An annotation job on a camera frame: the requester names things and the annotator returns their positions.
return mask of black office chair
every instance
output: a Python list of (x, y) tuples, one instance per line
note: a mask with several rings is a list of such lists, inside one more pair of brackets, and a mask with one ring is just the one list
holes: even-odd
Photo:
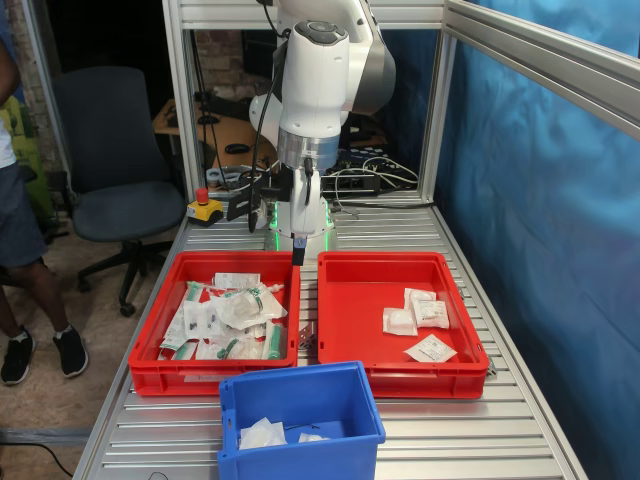
[(147, 262), (162, 264), (159, 253), (171, 242), (142, 245), (141, 238), (180, 223), (185, 202), (168, 182), (169, 169), (151, 126), (147, 89), (141, 71), (95, 67), (68, 73), (53, 82), (71, 170), (80, 199), (73, 226), (92, 242), (122, 242), (122, 251), (78, 273), (78, 288), (88, 291), (87, 275), (128, 263), (120, 290), (120, 313), (135, 308), (127, 295)]

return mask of red plastic crate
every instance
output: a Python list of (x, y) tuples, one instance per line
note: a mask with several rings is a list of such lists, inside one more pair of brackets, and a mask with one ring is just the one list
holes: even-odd
[[(164, 333), (187, 289), (187, 281), (211, 284), (216, 272), (259, 273), (289, 312), (287, 356), (282, 360), (157, 360)], [(298, 364), (300, 267), (287, 252), (187, 252), (176, 255), (131, 354), (129, 368), (139, 395), (218, 395), (218, 384), (233, 375)]]
[[(383, 333), (382, 312), (404, 307), (405, 287), (436, 292), (450, 328), (419, 328), (417, 337)], [(458, 353), (445, 363), (404, 353), (431, 334)], [(447, 263), (431, 252), (320, 254), (318, 360), (362, 361), (378, 398), (478, 398), (489, 368)]]

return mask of black sneaker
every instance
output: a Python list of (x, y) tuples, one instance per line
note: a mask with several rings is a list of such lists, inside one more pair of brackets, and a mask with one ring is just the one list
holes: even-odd
[(77, 377), (89, 364), (89, 354), (82, 345), (80, 334), (71, 327), (68, 332), (58, 339), (53, 337), (53, 343), (60, 352), (60, 363), (65, 378)]
[(19, 340), (9, 340), (7, 354), (4, 356), (2, 366), (2, 382), (5, 385), (17, 385), (29, 374), (29, 362), (31, 355), (36, 349), (35, 340), (29, 335), (27, 329), (20, 327), (27, 334), (27, 338)]

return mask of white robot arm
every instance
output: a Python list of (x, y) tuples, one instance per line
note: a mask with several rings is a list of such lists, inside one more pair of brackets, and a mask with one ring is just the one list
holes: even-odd
[[(290, 33), (282, 86), (269, 100), (262, 135), (293, 171), (290, 230), (294, 263), (301, 264), (316, 229), (320, 174), (336, 163), (341, 126), (348, 112), (372, 114), (389, 101), (395, 63), (367, 0), (272, 1), (278, 32)], [(256, 128), (265, 99), (251, 103)]]

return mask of chair wheel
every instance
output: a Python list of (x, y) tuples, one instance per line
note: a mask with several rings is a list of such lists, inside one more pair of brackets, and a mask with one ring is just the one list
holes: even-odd
[(124, 305), (120, 306), (120, 315), (122, 315), (123, 317), (129, 318), (134, 313), (136, 313), (136, 307), (134, 307), (130, 303), (125, 303)]
[(81, 293), (87, 293), (91, 290), (91, 285), (84, 278), (78, 280), (78, 291)]

